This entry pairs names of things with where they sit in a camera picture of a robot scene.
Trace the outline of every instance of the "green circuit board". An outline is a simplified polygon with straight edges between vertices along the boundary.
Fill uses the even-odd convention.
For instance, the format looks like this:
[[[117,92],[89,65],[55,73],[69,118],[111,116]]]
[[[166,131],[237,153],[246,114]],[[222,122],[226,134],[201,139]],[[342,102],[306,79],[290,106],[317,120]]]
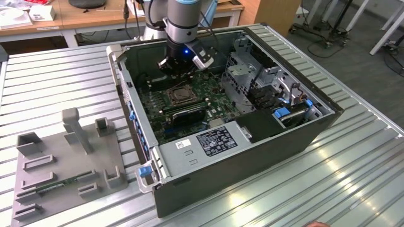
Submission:
[[[170,89],[154,92],[141,90],[139,95],[161,144],[210,129],[210,121],[215,119],[222,118],[229,122],[241,116],[222,89],[221,76],[214,74],[197,73],[191,80],[178,83]],[[167,128],[175,114],[202,107],[206,111],[202,121],[174,129]]]

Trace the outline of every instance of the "desk leg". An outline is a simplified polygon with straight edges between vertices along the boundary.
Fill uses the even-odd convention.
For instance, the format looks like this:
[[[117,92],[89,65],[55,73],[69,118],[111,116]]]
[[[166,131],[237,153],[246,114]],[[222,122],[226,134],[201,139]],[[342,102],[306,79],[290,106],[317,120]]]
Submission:
[[[311,20],[314,19],[319,6],[321,6],[322,0],[317,0],[314,7],[311,8],[310,11],[310,16],[309,16],[309,24],[311,24]]]
[[[230,18],[229,26],[234,27],[239,25],[242,10],[235,10]]]
[[[402,3],[401,7],[398,8],[398,10],[395,11],[395,13],[393,14],[391,18],[389,19],[389,21],[386,22],[386,24],[382,27],[382,30],[386,31],[389,26],[393,24],[393,21],[395,20],[395,18],[398,17],[398,15],[401,14],[402,10],[404,8],[404,3]]]
[[[63,30],[62,35],[65,36],[66,43],[69,47],[78,47],[78,40],[77,40],[77,31],[75,30]]]
[[[370,54],[373,54],[373,55],[377,54],[377,52],[379,51],[379,49],[382,48],[382,46],[386,44],[387,39],[391,37],[393,33],[395,32],[395,30],[398,29],[399,25],[402,24],[403,20],[404,20],[404,12],[402,13],[399,19],[394,23],[391,29],[386,32],[383,38],[379,40],[379,43],[375,45],[375,47],[371,50]]]
[[[327,10],[327,12],[325,14],[325,17],[322,19],[322,21],[329,21],[329,18],[331,16],[333,12],[334,12],[334,9],[335,9],[338,3],[339,3],[339,0],[334,0],[333,1],[333,3],[330,4],[329,10]]]
[[[355,24],[358,22],[358,19],[359,19],[361,15],[363,14],[365,10],[366,10],[367,4],[369,4],[369,0],[365,0],[365,2],[362,3],[361,8],[359,8],[359,10],[358,10],[354,18],[353,18],[353,20],[351,20],[351,22],[349,24],[349,27],[346,29],[349,32],[353,30],[353,28],[354,28],[354,26],[355,26]]]

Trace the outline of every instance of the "white label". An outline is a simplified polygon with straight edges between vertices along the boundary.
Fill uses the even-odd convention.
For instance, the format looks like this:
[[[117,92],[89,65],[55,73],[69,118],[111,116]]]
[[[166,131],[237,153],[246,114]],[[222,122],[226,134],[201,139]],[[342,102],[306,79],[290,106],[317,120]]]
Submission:
[[[55,26],[55,27],[39,27],[38,31],[55,30],[55,29],[59,29],[59,26]]]
[[[190,140],[183,140],[181,142],[177,142],[178,149],[185,148],[185,147],[187,147],[190,145],[191,145],[191,141]]]

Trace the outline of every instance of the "cable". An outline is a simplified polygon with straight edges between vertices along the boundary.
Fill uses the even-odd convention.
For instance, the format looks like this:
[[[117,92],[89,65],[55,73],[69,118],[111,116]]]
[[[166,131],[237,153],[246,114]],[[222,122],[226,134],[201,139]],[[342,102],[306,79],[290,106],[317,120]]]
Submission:
[[[214,38],[215,38],[215,41],[217,41],[217,50],[219,51],[219,39],[218,39],[217,34],[215,34],[215,32],[214,32],[211,23],[210,23],[210,21],[207,20],[207,17],[205,16],[205,14],[203,14],[202,11],[201,11],[201,13],[202,13],[202,17],[203,17],[205,21],[207,22],[209,28],[211,29],[211,32],[210,32],[210,31],[207,30],[207,28],[202,25],[202,23],[201,23],[201,25],[202,25],[203,28],[207,30],[207,32],[210,32],[210,33],[213,34],[213,36],[214,36]]]
[[[386,66],[387,66],[387,67],[389,67],[389,68],[390,68],[401,77],[404,77],[404,75],[402,75],[402,73],[398,72],[398,71],[389,65],[387,59],[386,59],[386,56],[387,56],[387,55],[390,55],[390,56],[394,58],[394,60],[399,63],[401,67],[403,68],[403,64],[399,62],[399,60],[395,58],[395,56],[391,54],[390,51],[386,52],[385,57],[383,57]]]
[[[101,41],[101,42],[98,42],[98,41],[95,41],[95,40],[93,40],[93,39],[90,39],[90,38],[86,38],[86,37],[83,37],[83,39],[87,39],[89,41],[91,41],[91,42],[94,42],[94,43],[97,43],[97,44],[102,44],[103,42],[106,42],[107,37],[109,37],[109,34],[110,34],[110,30],[107,31],[107,34],[106,34],[105,40],[103,40],[103,41]]]
[[[135,17],[137,17],[138,32],[139,32],[139,36],[141,36],[139,18],[138,18],[138,10],[137,10],[137,6],[135,6],[135,2],[134,2],[134,10],[135,10]]]
[[[150,22],[153,24],[153,26],[155,26],[155,23],[153,22],[153,16],[151,16],[151,12],[153,12],[153,4],[154,4],[154,0],[151,0],[151,3],[150,3],[150,10],[149,10],[149,18],[150,18]]]
[[[311,45],[309,45],[309,52],[310,52],[313,55],[315,55],[317,57],[319,57],[319,58],[331,58],[337,53],[339,53],[339,52],[343,50],[345,47],[342,47],[337,52],[334,52],[334,53],[333,53],[331,55],[329,55],[329,56],[317,55],[317,54],[310,50],[310,48],[313,47],[313,45],[319,44],[322,41],[323,41],[323,40],[317,41],[317,42],[314,42]]]
[[[301,8],[302,8],[302,14],[303,14],[303,17],[305,17],[305,25],[307,27],[310,27],[309,19],[307,19],[306,14],[305,14],[303,0],[301,2]]]
[[[130,39],[133,39],[133,37],[129,33],[129,19],[126,19],[126,33],[127,33],[127,36],[130,37]]]
[[[327,6],[326,6],[326,8],[325,8],[325,11],[322,12],[321,18],[323,18],[325,13],[326,13],[326,11],[329,10],[329,7],[330,7],[330,4],[331,4],[333,1],[334,1],[334,0],[330,0],[330,2],[327,3]]]
[[[91,37],[91,36],[94,36],[94,35],[95,35],[95,33],[97,33],[97,32],[94,32],[91,35],[85,35],[85,34],[82,34],[82,35],[87,36],[87,37]]]
[[[126,33],[129,35],[129,38],[133,39],[130,33],[129,33],[129,18],[130,18],[130,7],[129,2],[125,0],[125,19],[126,19]]]

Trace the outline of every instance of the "gray post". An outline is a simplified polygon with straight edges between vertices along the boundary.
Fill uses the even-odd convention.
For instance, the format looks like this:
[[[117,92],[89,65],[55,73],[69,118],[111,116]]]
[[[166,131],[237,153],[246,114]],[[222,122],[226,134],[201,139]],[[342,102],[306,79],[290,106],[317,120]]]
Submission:
[[[78,108],[66,109],[62,111],[62,119],[66,124],[71,126],[71,129],[74,130],[78,140],[81,141],[83,148],[86,150],[86,153],[91,153],[94,151],[94,147],[90,144],[89,137],[86,135],[86,132],[79,124],[79,110]]]

